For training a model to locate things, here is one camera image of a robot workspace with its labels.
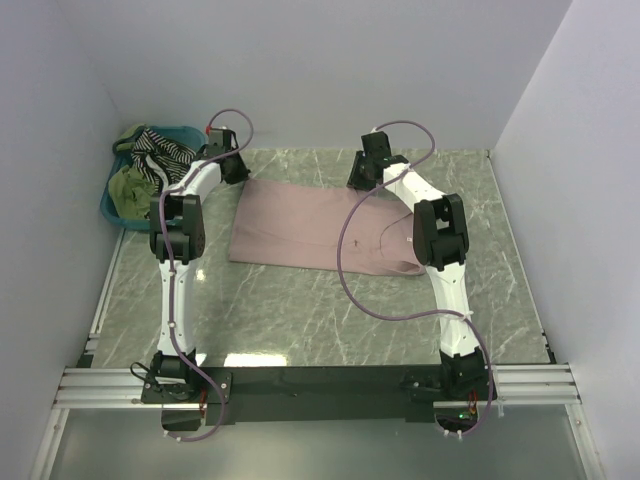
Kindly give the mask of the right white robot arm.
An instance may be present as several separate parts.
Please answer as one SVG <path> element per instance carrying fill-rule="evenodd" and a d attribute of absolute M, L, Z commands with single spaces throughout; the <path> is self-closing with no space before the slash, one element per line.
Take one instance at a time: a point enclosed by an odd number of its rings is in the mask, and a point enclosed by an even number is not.
<path fill-rule="evenodd" d="M 436 309 L 423 316 L 440 317 L 440 374 L 434 387 L 411 380 L 414 390 L 437 392 L 452 399 L 473 399 L 487 391 L 493 400 L 495 387 L 488 349 L 471 321 L 465 283 L 469 251 L 464 205 L 457 194 L 445 194 L 431 185 L 415 166 L 394 155 L 389 138 L 380 127 L 361 137 L 348 185 L 367 196 L 385 189 L 413 214 L 412 245 L 426 268 L 436 299 Z"/>

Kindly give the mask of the pink tank top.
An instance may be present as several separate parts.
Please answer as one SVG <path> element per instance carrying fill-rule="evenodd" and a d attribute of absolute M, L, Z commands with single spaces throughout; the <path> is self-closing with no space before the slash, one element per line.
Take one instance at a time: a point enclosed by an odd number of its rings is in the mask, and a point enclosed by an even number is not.
<path fill-rule="evenodd" d="M 350 273 L 418 276 L 425 273 L 413 246 L 413 215 L 398 200 L 367 199 L 339 234 L 363 196 L 348 188 L 318 188 L 252 179 L 243 188 L 231 234 L 232 262 Z"/>

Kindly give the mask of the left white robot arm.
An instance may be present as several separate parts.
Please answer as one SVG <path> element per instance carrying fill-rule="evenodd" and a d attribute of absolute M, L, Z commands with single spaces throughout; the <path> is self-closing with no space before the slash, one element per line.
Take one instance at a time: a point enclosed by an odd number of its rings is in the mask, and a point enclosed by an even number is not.
<path fill-rule="evenodd" d="M 155 389 L 164 386 L 179 402 L 193 399 L 204 383 L 194 370 L 192 328 L 192 288 L 206 244 L 202 204 L 220 184 L 248 177 L 236 133 L 209 127 L 207 143 L 184 177 L 151 200 L 149 243 L 161 274 L 162 328 L 147 382 Z"/>

